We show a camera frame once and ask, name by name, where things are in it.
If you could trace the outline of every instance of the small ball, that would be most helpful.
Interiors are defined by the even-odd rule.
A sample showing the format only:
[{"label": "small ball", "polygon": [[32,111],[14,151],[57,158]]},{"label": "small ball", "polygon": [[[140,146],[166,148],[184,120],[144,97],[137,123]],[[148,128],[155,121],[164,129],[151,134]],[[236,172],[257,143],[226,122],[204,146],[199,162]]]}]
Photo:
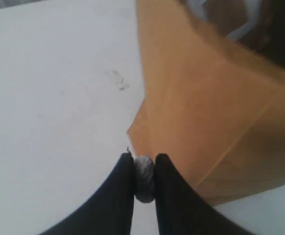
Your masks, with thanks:
[{"label": "small ball", "polygon": [[137,157],[135,168],[135,196],[142,203],[150,203],[155,197],[154,163],[148,156]]}]

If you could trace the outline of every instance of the paper bag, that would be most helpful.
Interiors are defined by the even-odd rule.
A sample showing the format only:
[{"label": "paper bag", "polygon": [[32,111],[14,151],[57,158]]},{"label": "paper bag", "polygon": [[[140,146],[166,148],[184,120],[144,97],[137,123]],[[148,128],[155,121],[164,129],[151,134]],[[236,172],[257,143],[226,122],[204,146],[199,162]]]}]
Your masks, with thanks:
[{"label": "paper bag", "polygon": [[137,156],[167,153],[213,205],[285,184],[285,70],[190,17],[137,0],[145,100]]}]

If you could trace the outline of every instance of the white surface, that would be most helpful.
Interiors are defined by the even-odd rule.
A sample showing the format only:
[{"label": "white surface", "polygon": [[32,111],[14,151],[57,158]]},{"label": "white surface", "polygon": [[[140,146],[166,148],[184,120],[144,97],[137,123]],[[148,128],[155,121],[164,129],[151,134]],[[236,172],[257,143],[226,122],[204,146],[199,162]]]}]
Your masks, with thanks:
[{"label": "white surface", "polygon": [[[40,233],[87,200],[130,145],[143,94],[134,0],[0,10],[0,235]],[[285,235],[285,187],[219,209]],[[135,204],[132,234],[157,234],[154,204]]]}]

